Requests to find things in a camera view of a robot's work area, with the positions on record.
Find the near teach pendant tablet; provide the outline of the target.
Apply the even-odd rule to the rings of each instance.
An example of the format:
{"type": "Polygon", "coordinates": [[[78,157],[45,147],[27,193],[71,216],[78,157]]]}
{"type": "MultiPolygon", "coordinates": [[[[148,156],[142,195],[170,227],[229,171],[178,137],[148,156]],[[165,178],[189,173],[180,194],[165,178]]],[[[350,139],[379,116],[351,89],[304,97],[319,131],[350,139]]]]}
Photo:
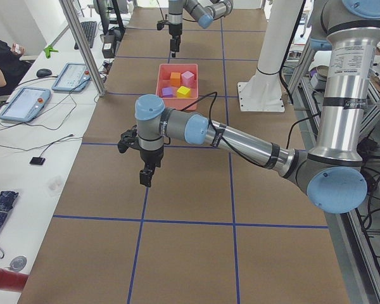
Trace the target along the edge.
{"type": "Polygon", "coordinates": [[[29,122],[45,107],[51,97],[49,89],[24,87],[11,99],[0,114],[1,120],[29,122]]]}

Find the black keyboard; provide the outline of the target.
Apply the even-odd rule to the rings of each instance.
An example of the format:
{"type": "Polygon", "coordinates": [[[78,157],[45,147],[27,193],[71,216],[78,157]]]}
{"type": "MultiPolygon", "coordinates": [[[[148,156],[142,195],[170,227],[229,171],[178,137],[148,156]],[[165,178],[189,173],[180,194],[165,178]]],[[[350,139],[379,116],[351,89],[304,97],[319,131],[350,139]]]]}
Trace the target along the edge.
{"type": "Polygon", "coordinates": [[[96,31],[98,23],[96,21],[83,21],[80,23],[82,30],[85,34],[85,38],[88,42],[90,48],[94,45],[94,40],[96,38],[96,31]]]}

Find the yellow foam block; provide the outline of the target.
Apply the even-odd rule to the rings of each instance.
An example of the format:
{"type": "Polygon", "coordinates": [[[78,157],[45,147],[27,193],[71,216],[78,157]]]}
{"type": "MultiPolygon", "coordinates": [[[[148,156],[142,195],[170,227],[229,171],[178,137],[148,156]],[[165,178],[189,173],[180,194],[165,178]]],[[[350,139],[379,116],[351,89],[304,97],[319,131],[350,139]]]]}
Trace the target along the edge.
{"type": "Polygon", "coordinates": [[[190,98],[191,97],[191,88],[186,86],[180,86],[176,91],[176,96],[178,98],[190,98]]]}

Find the orange foam block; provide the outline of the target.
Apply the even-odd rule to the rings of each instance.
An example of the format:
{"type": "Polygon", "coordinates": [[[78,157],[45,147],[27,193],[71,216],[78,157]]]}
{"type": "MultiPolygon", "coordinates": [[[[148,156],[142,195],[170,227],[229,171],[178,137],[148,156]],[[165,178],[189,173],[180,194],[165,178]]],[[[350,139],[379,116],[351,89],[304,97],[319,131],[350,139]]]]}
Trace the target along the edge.
{"type": "Polygon", "coordinates": [[[170,73],[170,85],[172,87],[181,86],[181,73],[180,72],[171,72],[170,73]]]}

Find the green clamp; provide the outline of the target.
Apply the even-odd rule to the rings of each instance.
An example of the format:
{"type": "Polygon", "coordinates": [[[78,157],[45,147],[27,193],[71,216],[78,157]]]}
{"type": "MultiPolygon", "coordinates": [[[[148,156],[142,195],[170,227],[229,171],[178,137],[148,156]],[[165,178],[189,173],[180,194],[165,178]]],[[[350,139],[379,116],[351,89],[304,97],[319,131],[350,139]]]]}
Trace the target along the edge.
{"type": "Polygon", "coordinates": [[[44,54],[45,54],[47,59],[49,59],[51,57],[52,53],[57,53],[57,52],[58,52],[58,50],[56,50],[52,45],[49,45],[49,46],[44,48],[44,54]]]}

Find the seated person in black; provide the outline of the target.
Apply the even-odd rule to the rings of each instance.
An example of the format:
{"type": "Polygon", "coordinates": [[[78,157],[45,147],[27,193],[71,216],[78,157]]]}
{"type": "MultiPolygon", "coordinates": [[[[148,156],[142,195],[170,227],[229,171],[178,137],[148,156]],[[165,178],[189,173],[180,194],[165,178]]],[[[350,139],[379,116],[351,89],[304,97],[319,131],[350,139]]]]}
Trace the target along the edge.
{"type": "Polygon", "coordinates": [[[23,46],[0,40],[0,96],[10,95],[32,66],[20,59],[24,53],[23,46]]]}

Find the round metal lid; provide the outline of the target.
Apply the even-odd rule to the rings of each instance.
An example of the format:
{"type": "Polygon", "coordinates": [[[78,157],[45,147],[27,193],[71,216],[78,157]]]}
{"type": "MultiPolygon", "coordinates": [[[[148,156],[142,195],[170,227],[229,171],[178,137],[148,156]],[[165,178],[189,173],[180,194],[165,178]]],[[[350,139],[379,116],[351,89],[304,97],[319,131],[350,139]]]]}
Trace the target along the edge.
{"type": "Polygon", "coordinates": [[[9,269],[13,272],[20,272],[22,271],[25,266],[27,265],[27,257],[20,255],[14,257],[12,261],[9,263],[9,269]]]}

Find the pink foam block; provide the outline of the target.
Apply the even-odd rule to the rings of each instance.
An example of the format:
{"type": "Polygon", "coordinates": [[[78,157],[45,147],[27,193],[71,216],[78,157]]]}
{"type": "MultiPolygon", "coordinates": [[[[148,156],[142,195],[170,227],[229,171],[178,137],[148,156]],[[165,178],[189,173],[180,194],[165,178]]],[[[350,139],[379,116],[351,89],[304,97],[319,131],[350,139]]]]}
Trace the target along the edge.
{"type": "Polygon", "coordinates": [[[194,81],[195,81],[195,75],[194,73],[190,71],[185,71],[184,73],[181,73],[181,84],[186,87],[193,87],[194,81]]]}

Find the black computer mouse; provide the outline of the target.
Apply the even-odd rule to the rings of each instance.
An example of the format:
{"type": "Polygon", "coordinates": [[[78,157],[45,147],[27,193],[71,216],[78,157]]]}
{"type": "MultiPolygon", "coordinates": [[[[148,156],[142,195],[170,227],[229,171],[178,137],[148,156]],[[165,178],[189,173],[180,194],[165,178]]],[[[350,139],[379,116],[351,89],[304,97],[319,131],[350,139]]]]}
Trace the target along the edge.
{"type": "Polygon", "coordinates": [[[38,71],[36,72],[36,77],[37,78],[49,77],[52,74],[53,73],[52,73],[52,71],[50,69],[41,68],[41,69],[38,69],[38,71]]]}

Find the black box device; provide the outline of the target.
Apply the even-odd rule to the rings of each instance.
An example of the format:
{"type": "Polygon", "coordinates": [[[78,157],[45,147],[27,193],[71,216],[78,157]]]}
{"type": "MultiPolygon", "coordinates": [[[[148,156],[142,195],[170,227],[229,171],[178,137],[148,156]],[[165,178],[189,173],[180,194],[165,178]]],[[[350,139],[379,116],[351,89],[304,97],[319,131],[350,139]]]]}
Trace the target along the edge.
{"type": "Polygon", "coordinates": [[[106,34],[103,36],[102,54],[104,58],[115,57],[115,36],[106,34]]]}

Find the small black square device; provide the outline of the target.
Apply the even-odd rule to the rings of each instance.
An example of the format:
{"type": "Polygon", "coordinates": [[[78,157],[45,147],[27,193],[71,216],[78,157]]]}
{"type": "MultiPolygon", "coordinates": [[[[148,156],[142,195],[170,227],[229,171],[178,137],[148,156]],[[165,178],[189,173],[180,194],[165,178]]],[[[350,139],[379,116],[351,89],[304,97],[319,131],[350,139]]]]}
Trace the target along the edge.
{"type": "Polygon", "coordinates": [[[32,157],[29,164],[30,165],[36,165],[36,166],[41,166],[45,163],[46,159],[44,157],[41,157],[41,156],[35,156],[35,157],[32,157]]]}

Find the purple foam block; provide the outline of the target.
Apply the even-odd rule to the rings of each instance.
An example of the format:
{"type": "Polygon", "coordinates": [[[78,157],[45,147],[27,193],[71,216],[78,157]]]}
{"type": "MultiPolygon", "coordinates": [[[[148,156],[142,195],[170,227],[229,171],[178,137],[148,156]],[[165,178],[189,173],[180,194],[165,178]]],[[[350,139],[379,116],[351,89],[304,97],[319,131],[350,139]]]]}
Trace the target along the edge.
{"type": "Polygon", "coordinates": [[[174,97],[174,88],[173,87],[163,87],[161,89],[161,96],[163,98],[173,98],[174,97]]]}

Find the pink plastic bin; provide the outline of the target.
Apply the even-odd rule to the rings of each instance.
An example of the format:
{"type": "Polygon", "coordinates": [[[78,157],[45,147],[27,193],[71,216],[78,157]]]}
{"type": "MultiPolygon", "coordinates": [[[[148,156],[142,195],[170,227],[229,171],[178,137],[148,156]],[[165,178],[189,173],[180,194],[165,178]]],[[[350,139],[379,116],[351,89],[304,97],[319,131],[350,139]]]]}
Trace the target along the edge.
{"type": "Polygon", "coordinates": [[[199,97],[198,65],[161,64],[158,70],[156,95],[164,100],[167,107],[195,110],[197,105],[192,103],[199,97]]]}

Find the far teach pendant tablet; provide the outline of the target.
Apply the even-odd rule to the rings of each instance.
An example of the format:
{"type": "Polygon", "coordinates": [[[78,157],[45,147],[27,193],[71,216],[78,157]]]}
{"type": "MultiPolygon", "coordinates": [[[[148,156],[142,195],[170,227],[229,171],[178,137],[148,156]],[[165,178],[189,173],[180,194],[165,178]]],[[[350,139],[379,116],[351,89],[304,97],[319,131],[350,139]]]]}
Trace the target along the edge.
{"type": "Polygon", "coordinates": [[[85,64],[67,63],[57,76],[52,90],[55,92],[81,92],[91,77],[85,64]]]}

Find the red cylinder bottle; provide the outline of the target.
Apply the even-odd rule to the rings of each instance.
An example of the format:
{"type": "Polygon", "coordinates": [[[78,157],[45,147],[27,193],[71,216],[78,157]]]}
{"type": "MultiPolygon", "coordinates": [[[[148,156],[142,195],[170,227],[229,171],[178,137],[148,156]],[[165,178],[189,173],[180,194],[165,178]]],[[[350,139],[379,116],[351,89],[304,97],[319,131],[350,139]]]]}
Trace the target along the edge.
{"type": "Polygon", "coordinates": [[[0,268],[0,290],[21,293],[29,276],[0,268]]]}

